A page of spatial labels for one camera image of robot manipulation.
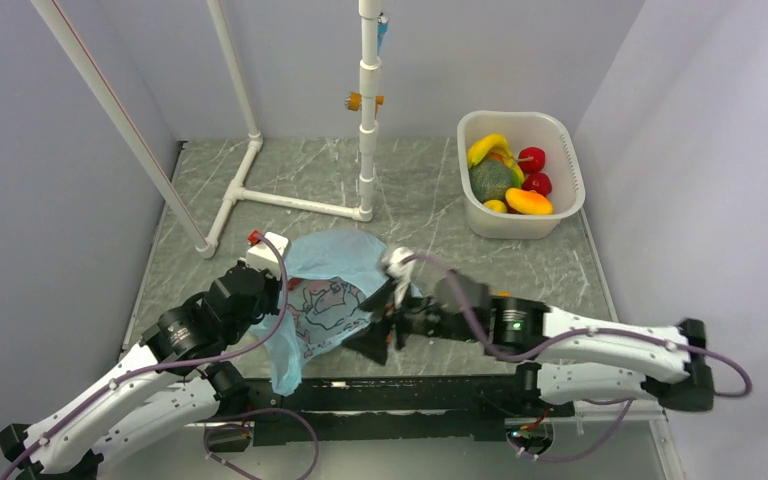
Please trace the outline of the yellow fake lemon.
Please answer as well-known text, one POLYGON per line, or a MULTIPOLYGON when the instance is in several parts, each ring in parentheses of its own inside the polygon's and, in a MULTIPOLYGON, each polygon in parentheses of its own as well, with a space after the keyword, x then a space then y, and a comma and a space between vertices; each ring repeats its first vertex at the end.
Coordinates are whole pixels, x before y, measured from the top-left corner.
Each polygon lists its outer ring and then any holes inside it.
POLYGON ((483 206, 496 213, 506 214, 508 212, 507 204, 502 200, 491 199, 484 202, 483 206))

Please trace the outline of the orange fake mango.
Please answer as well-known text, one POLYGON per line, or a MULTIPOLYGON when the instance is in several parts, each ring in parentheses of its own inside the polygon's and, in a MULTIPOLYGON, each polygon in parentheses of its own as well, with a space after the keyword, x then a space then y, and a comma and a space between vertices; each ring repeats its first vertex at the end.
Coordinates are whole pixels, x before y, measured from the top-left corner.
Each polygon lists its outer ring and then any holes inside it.
POLYGON ((522 215, 551 215, 554 207, 549 199, 533 190, 510 188, 505 192, 504 200, 511 212, 522 215))

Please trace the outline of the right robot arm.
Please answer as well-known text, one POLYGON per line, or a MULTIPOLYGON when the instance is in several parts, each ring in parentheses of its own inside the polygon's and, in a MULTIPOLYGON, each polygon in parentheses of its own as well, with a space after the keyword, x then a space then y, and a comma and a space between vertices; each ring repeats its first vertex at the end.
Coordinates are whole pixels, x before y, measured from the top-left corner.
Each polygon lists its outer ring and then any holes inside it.
POLYGON ((462 308, 488 338, 486 355, 516 365, 511 401, 534 415, 546 405, 574 401, 652 400, 661 407, 701 413, 713 408, 715 387, 702 350, 703 321, 686 318, 674 326, 638 327, 573 314, 540 301, 492 294, 488 285, 457 271, 432 295, 396 298, 387 280, 360 308, 370 323, 343 346, 383 365, 391 348, 404 348, 409 336, 475 341, 462 308))

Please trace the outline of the light blue plastic bag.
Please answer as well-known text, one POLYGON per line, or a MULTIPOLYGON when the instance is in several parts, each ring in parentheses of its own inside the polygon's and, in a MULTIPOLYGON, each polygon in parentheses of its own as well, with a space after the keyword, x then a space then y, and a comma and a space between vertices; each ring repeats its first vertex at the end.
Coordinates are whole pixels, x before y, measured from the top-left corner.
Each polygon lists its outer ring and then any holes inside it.
POLYGON ((305 365, 370 323, 360 304, 386 276, 378 261, 387 246, 355 228, 338 228, 293 241, 285 256, 291 285, 285 317, 266 342, 272 390, 292 394, 305 365))

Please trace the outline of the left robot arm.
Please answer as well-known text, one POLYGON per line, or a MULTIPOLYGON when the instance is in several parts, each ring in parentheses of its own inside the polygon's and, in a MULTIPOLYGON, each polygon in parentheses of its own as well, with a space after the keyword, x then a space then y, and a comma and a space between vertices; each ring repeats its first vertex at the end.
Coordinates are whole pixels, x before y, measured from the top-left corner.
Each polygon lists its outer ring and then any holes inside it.
POLYGON ((248 330, 286 308, 282 258, 241 259, 164 312, 99 380, 50 416, 0 432, 8 479, 95 479, 191 422, 239 417, 249 387, 232 359, 248 330))

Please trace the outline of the yellow fake banana bunch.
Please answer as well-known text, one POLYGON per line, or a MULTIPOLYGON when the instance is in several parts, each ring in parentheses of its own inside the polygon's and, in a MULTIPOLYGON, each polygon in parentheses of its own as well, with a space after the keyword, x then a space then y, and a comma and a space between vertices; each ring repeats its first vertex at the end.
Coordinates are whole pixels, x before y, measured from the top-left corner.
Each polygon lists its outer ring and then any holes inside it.
POLYGON ((493 133, 481 138, 467 150, 467 166, 477 166, 489 153, 499 153, 503 158, 513 157, 507 138, 502 134, 493 133))

